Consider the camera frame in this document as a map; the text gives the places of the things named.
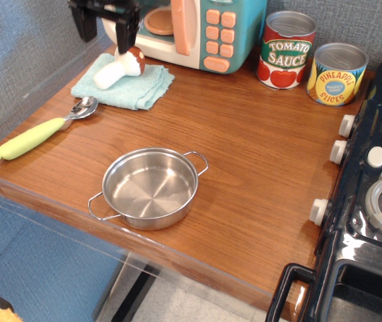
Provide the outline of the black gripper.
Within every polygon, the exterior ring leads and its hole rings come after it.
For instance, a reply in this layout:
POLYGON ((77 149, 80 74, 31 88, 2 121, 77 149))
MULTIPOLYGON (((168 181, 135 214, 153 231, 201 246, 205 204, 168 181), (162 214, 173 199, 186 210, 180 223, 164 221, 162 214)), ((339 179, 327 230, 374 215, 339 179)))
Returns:
POLYGON ((97 18, 115 21, 117 50, 125 54, 135 45, 140 29, 140 7, 135 1, 69 1, 79 36, 90 42, 97 36, 97 18))

